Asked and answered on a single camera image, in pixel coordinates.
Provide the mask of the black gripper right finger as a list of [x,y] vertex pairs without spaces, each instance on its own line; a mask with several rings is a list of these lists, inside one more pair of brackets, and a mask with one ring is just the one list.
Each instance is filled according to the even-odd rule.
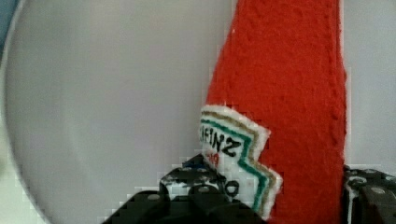
[[345,166],[342,224],[396,224],[395,195],[393,175]]

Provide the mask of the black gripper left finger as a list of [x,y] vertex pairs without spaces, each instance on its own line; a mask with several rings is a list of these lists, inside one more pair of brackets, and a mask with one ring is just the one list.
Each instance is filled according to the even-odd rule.
[[103,224],[267,224],[235,198],[240,190],[197,155],[136,193]]

